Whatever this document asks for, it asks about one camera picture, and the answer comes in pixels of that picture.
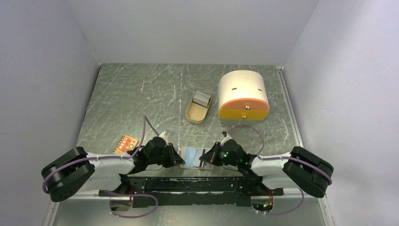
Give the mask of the grey credit card stack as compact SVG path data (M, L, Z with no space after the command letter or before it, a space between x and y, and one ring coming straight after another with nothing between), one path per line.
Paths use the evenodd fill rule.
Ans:
M211 101L211 95L207 92L197 90L193 95L192 101L202 107L207 108Z

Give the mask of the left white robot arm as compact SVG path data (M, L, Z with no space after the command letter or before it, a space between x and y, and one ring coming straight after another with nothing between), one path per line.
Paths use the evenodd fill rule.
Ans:
M173 144L161 137L119 155L87 153L83 147L76 147L42 169L42 189L53 202L94 190L114 191L123 196L130 190L128 175L145 171L154 164L171 168L184 165L185 161Z

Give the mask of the tan oval tray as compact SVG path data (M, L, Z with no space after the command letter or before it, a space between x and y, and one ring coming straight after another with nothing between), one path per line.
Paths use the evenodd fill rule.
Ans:
M186 110L186 119L191 123L201 124L208 113L212 98L207 108L194 103L192 98Z

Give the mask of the tan card holder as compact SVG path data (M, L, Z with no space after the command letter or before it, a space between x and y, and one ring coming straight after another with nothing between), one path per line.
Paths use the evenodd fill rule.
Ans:
M180 156L185 163L180 167L189 170L213 170L213 165L200 160L200 157L209 150L210 148L182 147Z

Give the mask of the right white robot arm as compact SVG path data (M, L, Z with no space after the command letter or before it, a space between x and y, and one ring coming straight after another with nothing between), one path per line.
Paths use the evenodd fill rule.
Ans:
M252 190L265 195L271 190L299 188L322 198L332 184L333 166L306 149L295 146L291 152L261 156L249 154L235 140L215 142L199 160L214 166L234 166L252 183Z

